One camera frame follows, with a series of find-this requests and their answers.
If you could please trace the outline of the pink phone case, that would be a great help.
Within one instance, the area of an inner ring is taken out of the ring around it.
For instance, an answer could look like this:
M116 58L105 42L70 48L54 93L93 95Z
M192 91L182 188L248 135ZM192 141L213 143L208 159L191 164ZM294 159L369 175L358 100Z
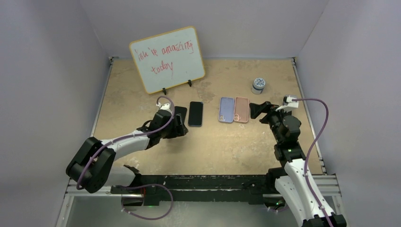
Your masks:
M234 121L247 123L249 121L249 99L245 97L235 98Z

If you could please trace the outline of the pink cased phone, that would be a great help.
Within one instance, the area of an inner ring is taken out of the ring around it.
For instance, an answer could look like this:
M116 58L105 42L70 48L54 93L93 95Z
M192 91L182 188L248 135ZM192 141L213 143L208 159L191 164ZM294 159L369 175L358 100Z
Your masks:
M185 124L185 118L187 114L187 108L182 106L175 106L174 107L174 114L175 116L180 116L182 123Z

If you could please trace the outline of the black phone blue frame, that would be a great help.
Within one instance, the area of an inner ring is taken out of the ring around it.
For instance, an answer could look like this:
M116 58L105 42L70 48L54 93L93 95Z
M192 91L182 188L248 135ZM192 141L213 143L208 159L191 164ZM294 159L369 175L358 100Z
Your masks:
M191 101L189 106L188 125L192 127L202 126L203 102Z

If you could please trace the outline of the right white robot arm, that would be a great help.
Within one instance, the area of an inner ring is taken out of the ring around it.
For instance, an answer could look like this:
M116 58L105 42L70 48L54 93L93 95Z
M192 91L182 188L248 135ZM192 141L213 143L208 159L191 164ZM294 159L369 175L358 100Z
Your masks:
M268 124L276 140L274 154L280 168L271 168L265 180L270 192L279 192L300 227L345 227L346 219L336 214L320 192L308 167L298 137L301 122L270 102L250 103L250 117L266 115L260 123Z

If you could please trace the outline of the lavender phone case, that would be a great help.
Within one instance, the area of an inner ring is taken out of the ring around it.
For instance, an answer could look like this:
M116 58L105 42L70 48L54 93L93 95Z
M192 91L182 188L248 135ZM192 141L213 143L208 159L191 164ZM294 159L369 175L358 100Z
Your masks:
M234 121L235 100L231 97L221 97L219 102L218 121L232 123Z

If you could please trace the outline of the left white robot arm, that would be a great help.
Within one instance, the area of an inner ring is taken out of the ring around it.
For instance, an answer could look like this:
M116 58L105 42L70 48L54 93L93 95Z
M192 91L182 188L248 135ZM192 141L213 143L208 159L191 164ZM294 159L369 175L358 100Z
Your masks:
M87 138L66 168L69 178L78 183L79 190L95 193L104 186L122 186L128 193L140 190L138 169L127 165L113 166L114 161L136 151L157 145L162 139L184 136L187 109L176 107L174 112L158 110L134 132L109 140Z

